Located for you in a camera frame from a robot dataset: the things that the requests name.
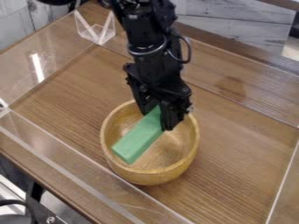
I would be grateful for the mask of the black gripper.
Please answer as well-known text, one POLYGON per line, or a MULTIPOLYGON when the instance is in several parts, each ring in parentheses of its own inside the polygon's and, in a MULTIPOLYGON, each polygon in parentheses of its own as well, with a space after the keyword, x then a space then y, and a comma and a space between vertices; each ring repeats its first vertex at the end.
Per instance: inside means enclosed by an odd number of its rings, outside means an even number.
POLYGON ((130 52, 132 63, 125 63, 126 83, 132 89, 134 103, 145 116, 156 105, 161 110, 164 130, 172 130, 189 112, 192 91, 181 77, 180 52, 130 52))

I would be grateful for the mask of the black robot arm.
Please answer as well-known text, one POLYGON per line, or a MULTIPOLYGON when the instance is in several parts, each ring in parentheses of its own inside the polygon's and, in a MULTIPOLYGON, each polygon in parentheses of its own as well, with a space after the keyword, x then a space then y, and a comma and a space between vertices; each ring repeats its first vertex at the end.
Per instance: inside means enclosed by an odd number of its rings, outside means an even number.
POLYGON ((172 130, 190 110, 192 91, 182 81, 182 66, 192 54, 182 52, 189 43, 173 22, 176 5, 170 0, 97 0, 110 9, 126 37, 133 58, 122 65, 136 105, 145 115, 160 109, 162 130, 172 130))

